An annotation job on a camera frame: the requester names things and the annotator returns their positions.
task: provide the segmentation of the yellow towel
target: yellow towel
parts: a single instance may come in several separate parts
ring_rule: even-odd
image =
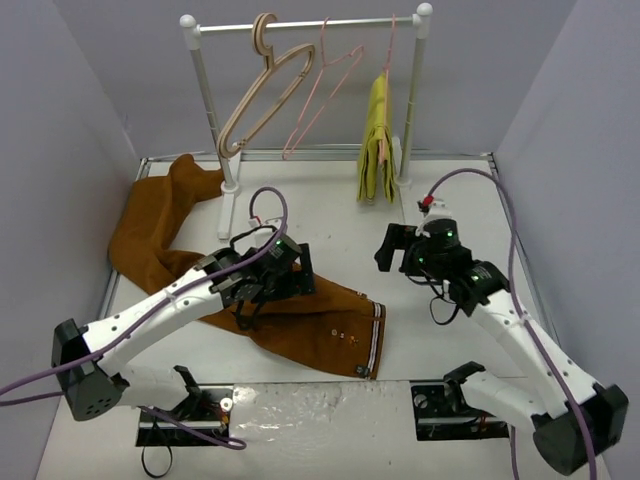
[[[369,111],[367,125],[358,159],[359,186],[358,200],[373,201],[376,194],[376,178],[378,175],[378,155],[380,143],[384,142],[384,162],[381,165],[384,195],[389,203],[395,198],[395,169],[393,149],[391,148],[391,92],[387,92],[387,126],[384,121],[385,74],[382,73],[371,87],[369,95]]]

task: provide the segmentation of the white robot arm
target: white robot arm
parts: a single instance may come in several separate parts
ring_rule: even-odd
[[[420,225],[388,226],[375,254],[379,270],[389,271],[394,252],[403,250],[400,271],[425,277],[425,284],[448,286],[448,299],[495,338],[537,393],[527,393],[470,362],[444,377],[454,411],[486,411],[532,433],[547,463],[569,475],[586,463],[587,453],[579,426],[582,418],[569,408],[566,391],[556,378],[559,374],[584,417],[595,454],[616,444],[628,407],[622,390],[616,385],[602,387],[529,313],[518,313],[520,304],[514,300],[519,300],[509,281],[492,263],[473,259],[471,250],[460,243],[456,222],[443,201],[427,196],[418,207],[424,215]]]
[[[57,374],[73,417],[89,420],[116,405],[172,411],[183,402],[202,400],[185,367],[155,369],[131,361],[187,323],[231,305],[237,305],[239,328],[248,329],[255,318],[242,315],[244,302],[259,306],[314,292],[306,244],[282,235],[254,261],[255,253],[250,249],[240,255],[224,248],[203,258],[172,285],[116,315],[83,327],[72,319],[58,325],[53,367],[96,357]],[[294,269],[298,258],[301,266]]]

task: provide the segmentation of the clothes rack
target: clothes rack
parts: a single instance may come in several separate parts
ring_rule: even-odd
[[[423,57],[427,36],[429,34],[429,25],[433,7],[428,3],[422,3],[416,9],[416,13],[408,17],[396,17],[395,24],[397,28],[412,27],[416,33],[414,46],[413,63],[411,67],[411,80],[409,84],[409,98],[407,102],[407,114],[405,120],[405,128],[403,132],[402,147],[400,153],[400,168],[396,183],[401,186],[407,186],[411,183],[409,178],[409,160],[412,153],[413,143],[413,118],[415,106],[417,102],[418,88],[420,85],[420,77],[422,73]],[[393,19],[389,18],[364,18],[352,20],[330,20],[326,23],[326,28],[355,28],[355,27],[391,27]],[[267,31],[273,30],[308,30],[319,29],[324,21],[305,21],[305,22],[274,22],[267,25]],[[191,59],[196,71],[196,78],[200,87],[202,101],[205,106],[207,121],[211,138],[214,143],[213,151],[216,151],[218,137],[220,135],[220,123],[216,116],[213,95],[209,86],[209,79],[202,57],[202,38],[219,34],[237,33],[250,31],[253,28],[251,24],[242,25],[219,25],[219,26],[202,26],[199,25],[195,18],[191,15],[183,15],[180,18],[180,26],[182,27],[187,48],[191,52]],[[238,182],[238,172],[240,169],[240,157],[242,152],[227,160],[220,158],[220,167],[224,174],[224,182],[222,184],[223,204],[222,212],[218,226],[218,238],[228,239],[231,235],[231,222],[233,218],[233,208],[235,205],[235,197],[240,193],[240,184]]]

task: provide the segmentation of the gray wall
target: gray wall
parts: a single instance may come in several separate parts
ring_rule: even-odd
[[[141,155],[210,150],[204,110],[178,19],[191,13],[201,24],[252,23],[262,11],[282,21],[415,12],[419,0],[55,0],[126,125]],[[542,61],[575,0],[433,0],[435,9],[426,53],[425,77],[416,115],[415,144],[450,152],[495,150],[507,131]],[[270,34],[276,54],[314,41],[319,33]],[[334,56],[357,43],[366,58],[307,143],[359,143],[373,79],[380,72],[389,31],[333,32]],[[393,59],[393,114],[401,131],[406,113],[414,33],[398,32]],[[221,121],[226,120],[261,68],[249,34],[208,38],[203,52]],[[335,85],[342,71],[328,75]],[[263,112],[279,94],[291,70],[274,79],[258,99]],[[282,146],[293,129],[313,80],[255,138],[251,146]]]
[[[640,445],[640,3],[579,0],[497,152],[533,275],[568,353],[631,400]]]
[[[0,45],[5,385],[47,368],[56,324],[95,318],[108,275],[107,242],[137,162],[112,104],[51,1],[3,1]],[[54,389],[55,381],[47,380],[15,396]],[[57,404],[0,409],[3,480],[35,476]]]

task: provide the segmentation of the pink hanger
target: pink hanger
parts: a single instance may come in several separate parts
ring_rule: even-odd
[[[324,23],[322,24],[322,29],[320,30],[320,56],[322,57],[322,68],[320,69],[318,78],[316,78],[316,83],[313,84],[313,88],[311,89],[311,93],[309,93],[309,97],[307,97],[307,102],[304,104],[302,112],[300,112],[300,116],[298,116],[298,123],[296,124],[296,128],[293,130],[293,132],[291,132],[291,135],[289,135],[289,139],[287,140],[287,143],[284,146],[284,149],[282,150],[283,160],[286,160],[287,158],[289,158],[289,156],[296,150],[296,147],[298,146],[298,144],[302,141],[302,139],[307,134],[309,129],[313,126],[313,124],[316,122],[320,114],[324,111],[325,107],[327,106],[327,103],[329,103],[329,100],[331,100],[334,97],[334,95],[340,89],[340,87],[345,82],[347,77],[351,75],[352,70],[355,68],[356,65],[358,65],[358,63],[360,63],[360,60],[362,60],[362,55],[364,54],[364,45],[359,45],[353,50],[351,50],[349,53],[346,53],[343,56],[341,56],[340,58],[336,58],[331,62],[327,62],[327,59],[325,58],[325,55],[324,55],[324,31],[328,21],[329,21],[329,17],[324,19]],[[296,140],[296,143],[294,143],[293,146],[289,149],[289,144],[291,143],[291,140],[293,139],[294,135],[298,133],[298,130],[300,130],[300,124],[302,123],[304,114],[307,111],[307,108],[309,107],[311,98],[313,98],[313,95],[316,92],[316,88],[318,87],[318,83],[320,83],[320,79],[324,74],[325,68],[330,67],[332,65],[336,65],[342,62],[343,60],[346,60],[347,58],[353,58],[353,57],[355,57],[355,60],[353,61],[349,69],[345,72],[345,74],[342,76],[342,78],[340,79],[340,82],[338,83],[338,85],[336,85],[336,88],[333,89],[333,91],[331,92],[331,95],[329,95],[329,98],[325,100],[325,102],[320,107],[320,110],[318,110],[315,116],[311,119],[311,122],[309,122],[309,125],[307,125],[304,131],[300,134],[300,137],[298,138],[298,140]]]
[[[378,144],[378,163],[382,165],[386,160],[385,152],[387,150],[387,108],[389,102],[389,70],[391,70],[391,52],[393,52],[393,37],[396,35],[396,15],[391,16],[391,40],[389,41],[389,50],[387,50],[387,62],[382,67],[384,72],[384,129],[385,134]]]

